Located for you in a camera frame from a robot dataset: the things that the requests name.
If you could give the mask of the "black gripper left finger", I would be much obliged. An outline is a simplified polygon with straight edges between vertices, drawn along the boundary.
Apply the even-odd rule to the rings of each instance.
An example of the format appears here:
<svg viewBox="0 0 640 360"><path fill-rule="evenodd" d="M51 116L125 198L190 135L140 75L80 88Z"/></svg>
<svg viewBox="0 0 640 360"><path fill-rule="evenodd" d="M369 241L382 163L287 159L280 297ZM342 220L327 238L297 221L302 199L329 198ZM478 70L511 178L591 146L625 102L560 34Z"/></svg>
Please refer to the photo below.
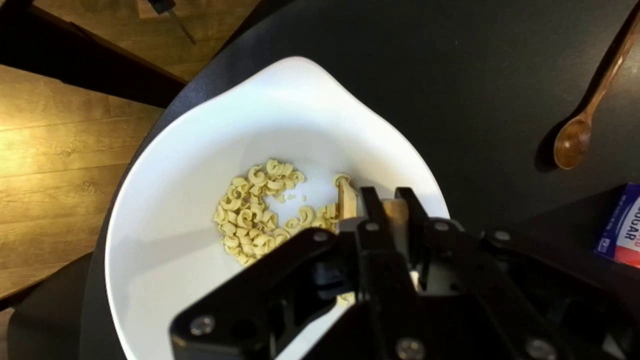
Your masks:
<svg viewBox="0 0 640 360"><path fill-rule="evenodd" d="M342 294L354 309L372 300L367 245L396 249L374 187L360 187L367 216L347 232L307 227L182 309L170 324L175 360L270 360Z"/></svg>

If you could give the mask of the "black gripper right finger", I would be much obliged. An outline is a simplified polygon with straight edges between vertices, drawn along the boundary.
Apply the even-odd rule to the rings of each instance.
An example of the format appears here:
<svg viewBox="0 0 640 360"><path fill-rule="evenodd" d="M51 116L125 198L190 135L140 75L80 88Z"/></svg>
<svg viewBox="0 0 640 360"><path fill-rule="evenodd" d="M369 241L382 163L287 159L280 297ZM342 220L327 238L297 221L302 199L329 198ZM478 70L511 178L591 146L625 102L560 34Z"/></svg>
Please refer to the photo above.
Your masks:
<svg viewBox="0 0 640 360"><path fill-rule="evenodd" d="M497 227L487 236L433 217L411 187L411 253L443 259L478 301L511 360L640 360L638 276L629 268Z"/></svg>

